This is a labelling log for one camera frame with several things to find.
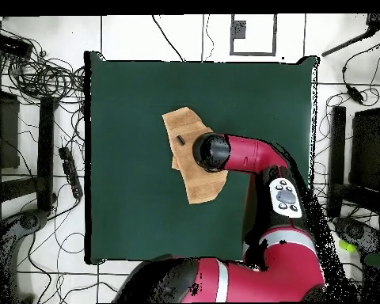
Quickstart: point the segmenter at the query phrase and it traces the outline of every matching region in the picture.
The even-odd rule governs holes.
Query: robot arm
[[[243,263],[167,258],[140,264],[114,303],[297,302],[321,299],[324,278],[290,164],[269,143],[206,133],[193,144],[207,171],[251,173],[256,214],[244,239]]]

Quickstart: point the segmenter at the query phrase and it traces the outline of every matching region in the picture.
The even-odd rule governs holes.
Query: floor tile
[[[54,191],[58,192],[62,188],[59,193],[57,213],[69,209],[75,203],[70,185],[65,185],[66,182],[64,178],[54,178]],[[47,272],[59,270],[60,272],[72,273],[97,273],[96,266],[88,265],[84,261],[84,234],[85,200],[83,198],[69,215],[65,213],[50,220],[44,228],[36,233],[36,241],[31,253],[32,261]],[[36,270],[26,259],[31,244],[32,236],[28,236],[22,242],[18,253],[18,270]]]
[[[295,63],[303,55],[304,14],[279,14],[276,57],[231,56],[229,14],[155,16],[172,45],[188,61]],[[250,18],[253,27],[259,15]],[[150,15],[103,17],[103,55],[106,59],[179,61]]]
[[[10,32],[17,32],[20,36],[34,39],[36,45],[39,43],[46,51],[45,59],[53,61],[62,67],[69,68],[69,65],[62,62],[68,62],[73,71],[84,65],[84,51],[100,50],[100,17],[11,17],[3,21],[3,28]],[[13,86],[9,76],[3,76],[3,89],[7,92],[12,91],[18,94],[14,89],[8,89],[5,86]],[[21,102],[19,114],[19,136],[18,148],[32,173],[36,174],[37,143],[39,124],[39,107],[35,105],[26,105],[26,101],[20,97]],[[71,125],[71,114],[78,109],[76,104],[67,104],[76,101],[74,98],[65,98],[55,111],[54,126],[54,174],[63,174],[62,161],[58,156],[58,148],[66,144],[67,140],[73,135],[74,130]],[[79,116],[74,116],[73,123],[76,124]],[[77,127],[80,136],[84,136],[84,123],[81,121]],[[78,148],[73,149],[76,166],[79,170],[84,169],[84,158]],[[4,169],[4,173],[29,173],[24,162],[18,169]]]
[[[321,55],[323,52],[342,44],[367,30],[366,14],[307,14],[306,55]],[[318,81],[342,83],[342,68],[354,54],[366,51],[380,43],[380,32],[369,39],[362,40],[345,49],[321,58],[318,67]],[[345,73],[346,82],[354,84],[370,83],[380,57],[380,48],[365,52],[348,63]],[[374,84],[380,84],[380,63],[374,78]]]
[[[129,274],[141,261],[107,260],[100,265],[100,273],[105,274]]]
[[[100,275],[100,281],[107,283],[111,288],[104,284],[99,286],[99,303],[110,303],[115,297],[116,292],[123,285],[127,276]]]
[[[48,276],[45,274],[17,273],[17,278],[20,293],[33,293],[35,295],[34,303],[38,302],[49,283]],[[40,303],[94,304],[97,301],[96,283],[97,277],[94,275],[63,275],[59,277],[59,280],[57,275],[51,275],[51,285],[45,291]]]

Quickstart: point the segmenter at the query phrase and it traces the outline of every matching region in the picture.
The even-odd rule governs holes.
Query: green table
[[[171,168],[162,114],[188,106],[214,131],[278,142],[308,174],[316,61],[106,62],[87,54],[86,260],[149,260],[165,253],[240,260],[249,175],[229,172],[217,199],[189,205],[181,174]]]

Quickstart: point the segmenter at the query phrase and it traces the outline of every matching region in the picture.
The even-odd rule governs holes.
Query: button
[[[289,192],[286,190],[282,190],[277,192],[276,199],[280,203],[285,203],[285,204],[295,204],[296,203],[296,197],[293,192]]]

